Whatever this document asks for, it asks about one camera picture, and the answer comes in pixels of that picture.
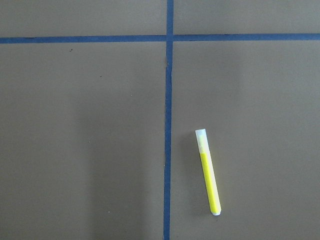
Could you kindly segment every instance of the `gray floor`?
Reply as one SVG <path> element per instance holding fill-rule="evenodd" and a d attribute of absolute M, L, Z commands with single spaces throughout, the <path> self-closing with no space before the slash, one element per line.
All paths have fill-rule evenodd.
<path fill-rule="evenodd" d="M 0 37 L 166 34 L 165 0 L 0 2 Z M 319 10 L 175 0 L 174 33 L 320 33 Z M 0 239 L 163 239 L 166 66 L 165 42 L 0 44 Z M 319 76 L 320 41 L 174 43 L 170 239 L 320 239 Z"/>
<path fill-rule="evenodd" d="M 0 238 L 160 239 L 165 43 L 0 51 Z"/>
<path fill-rule="evenodd" d="M 319 33 L 318 0 L 175 0 L 175 34 Z"/>
<path fill-rule="evenodd" d="M 174 44 L 171 238 L 320 236 L 320 43 Z M 210 214 L 194 130 L 222 212 Z"/>

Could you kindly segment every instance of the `blue painter's tape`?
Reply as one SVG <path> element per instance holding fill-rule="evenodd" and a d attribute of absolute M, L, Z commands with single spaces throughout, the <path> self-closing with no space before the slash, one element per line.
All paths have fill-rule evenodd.
<path fill-rule="evenodd" d="M 1 37 L 0 44 L 165 42 L 166 35 Z"/>
<path fill-rule="evenodd" d="M 184 41 L 298 41 L 320 40 L 320 33 L 270 33 L 270 34 L 200 34 L 174 35 L 174 42 Z"/>
<path fill-rule="evenodd" d="M 171 198 L 171 125 L 172 125 L 172 66 L 174 35 L 174 1 L 166 4 L 166 61 L 165 70 L 165 124 L 164 124 L 164 197 L 163 197 L 163 239 L 170 239 Z"/>

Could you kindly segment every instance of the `highlighter cap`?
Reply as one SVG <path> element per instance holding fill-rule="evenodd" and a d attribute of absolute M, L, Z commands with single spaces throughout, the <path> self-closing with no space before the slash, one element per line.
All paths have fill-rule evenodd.
<path fill-rule="evenodd" d="M 209 145 L 207 139 L 207 133 L 205 129 L 199 129 L 195 131 L 196 141 L 198 142 L 199 153 L 209 152 Z"/>

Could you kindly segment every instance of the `white cap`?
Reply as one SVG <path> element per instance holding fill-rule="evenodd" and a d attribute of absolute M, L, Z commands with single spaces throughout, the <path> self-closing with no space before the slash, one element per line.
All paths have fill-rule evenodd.
<path fill-rule="evenodd" d="M 207 133 L 205 129 L 199 129 L 195 131 L 196 141 L 198 142 L 199 153 L 209 152 L 209 145 L 207 139 Z"/>

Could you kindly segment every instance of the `yellow highlighter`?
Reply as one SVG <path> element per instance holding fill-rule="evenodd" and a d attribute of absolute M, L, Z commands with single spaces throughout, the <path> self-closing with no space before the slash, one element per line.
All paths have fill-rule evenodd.
<path fill-rule="evenodd" d="M 205 129 L 199 129 L 195 131 L 195 135 L 198 142 L 204 181 L 209 198 L 210 210 L 213 215 L 218 216 L 221 213 L 221 205 L 218 195 L 214 167 L 212 165 L 211 155 L 209 151 L 207 133 Z"/>

